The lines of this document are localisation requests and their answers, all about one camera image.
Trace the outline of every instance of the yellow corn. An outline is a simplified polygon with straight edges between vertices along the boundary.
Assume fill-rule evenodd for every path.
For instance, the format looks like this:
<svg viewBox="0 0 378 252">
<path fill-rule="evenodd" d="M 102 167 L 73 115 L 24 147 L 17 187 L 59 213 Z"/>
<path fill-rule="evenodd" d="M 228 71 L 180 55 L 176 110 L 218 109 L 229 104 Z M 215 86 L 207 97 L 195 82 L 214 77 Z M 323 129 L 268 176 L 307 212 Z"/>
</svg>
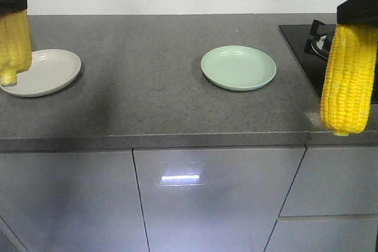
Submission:
<svg viewBox="0 0 378 252">
<path fill-rule="evenodd" d="M 26 10 L 0 15 L 0 84 L 16 84 L 16 73 L 27 71 L 30 65 L 30 28 Z"/>
<path fill-rule="evenodd" d="M 360 133 L 366 127 L 377 43 L 373 26 L 336 26 L 320 103 L 322 124 L 335 135 Z"/>
</svg>

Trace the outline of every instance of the plate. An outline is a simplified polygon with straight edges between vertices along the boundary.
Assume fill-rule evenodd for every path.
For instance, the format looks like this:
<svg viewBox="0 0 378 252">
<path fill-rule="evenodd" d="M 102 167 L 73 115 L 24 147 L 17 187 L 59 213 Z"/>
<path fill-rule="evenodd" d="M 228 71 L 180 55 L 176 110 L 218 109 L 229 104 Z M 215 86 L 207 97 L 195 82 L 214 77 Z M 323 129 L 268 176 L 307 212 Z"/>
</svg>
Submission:
<svg viewBox="0 0 378 252">
<path fill-rule="evenodd" d="M 249 91 L 268 84 L 276 74 L 273 59 L 262 51 L 239 45 L 215 48 L 201 61 L 204 75 L 215 85 Z"/>
<path fill-rule="evenodd" d="M 19 97 L 45 96 L 69 85 L 81 66 L 80 58 L 67 50 L 34 51 L 30 69 L 17 74 L 17 85 L 0 88 Z"/>
</svg>

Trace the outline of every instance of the kitchen counter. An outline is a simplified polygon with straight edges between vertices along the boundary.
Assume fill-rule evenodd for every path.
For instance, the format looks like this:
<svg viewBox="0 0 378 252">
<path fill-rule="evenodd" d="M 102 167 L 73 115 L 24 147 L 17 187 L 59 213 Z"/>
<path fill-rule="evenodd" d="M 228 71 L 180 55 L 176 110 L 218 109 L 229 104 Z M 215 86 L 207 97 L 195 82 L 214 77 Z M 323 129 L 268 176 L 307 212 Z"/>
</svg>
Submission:
<svg viewBox="0 0 378 252">
<path fill-rule="evenodd" d="M 30 16 L 33 50 L 72 51 L 83 68 L 48 96 L 0 92 L 0 151 L 377 143 L 377 105 L 360 135 L 321 127 L 278 28 L 314 18 L 335 23 L 334 14 Z M 247 92 L 213 85 L 200 61 L 222 45 L 267 53 L 276 77 Z"/>
</svg>

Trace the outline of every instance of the light green plate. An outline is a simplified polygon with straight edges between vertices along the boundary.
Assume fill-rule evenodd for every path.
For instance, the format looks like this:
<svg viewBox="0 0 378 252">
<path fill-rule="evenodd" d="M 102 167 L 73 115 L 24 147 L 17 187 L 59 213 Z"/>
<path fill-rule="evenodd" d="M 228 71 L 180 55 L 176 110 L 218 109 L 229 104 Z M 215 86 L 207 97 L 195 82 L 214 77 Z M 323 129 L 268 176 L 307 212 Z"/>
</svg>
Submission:
<svg viewBox="0 0 378 252">
<path fill-rule="evenodd" d="M 276 74 L 276 64 L 268 55 L 239 45 L 209 51 L 202 58 L 201 68 L 212 83 L 233 91 L 261 88 Z"/>
</svg>

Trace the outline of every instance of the speckled stone countertop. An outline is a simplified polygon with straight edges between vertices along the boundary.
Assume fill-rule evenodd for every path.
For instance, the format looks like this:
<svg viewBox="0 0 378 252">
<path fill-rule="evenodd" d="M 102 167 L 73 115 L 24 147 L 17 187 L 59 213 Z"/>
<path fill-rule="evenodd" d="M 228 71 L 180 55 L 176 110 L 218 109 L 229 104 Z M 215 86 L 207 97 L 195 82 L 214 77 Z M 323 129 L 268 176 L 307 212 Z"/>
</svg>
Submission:
<svg viewBox="0 0 378 252">
<path fill-rule="evenodd" d="M 334 14 L 30 16 L 34 50 L 76 53 L 73 84 L 39 98 L 0 92 L 0 151 L 378 143 L 367 130 L 338 138 L 319 124 L 319 101 L 279 24 L 335 23 Z M 270 55 L 276 77 L 247 92 L 223 90 L 200 61 L 222 45 Z"/>
</svg>

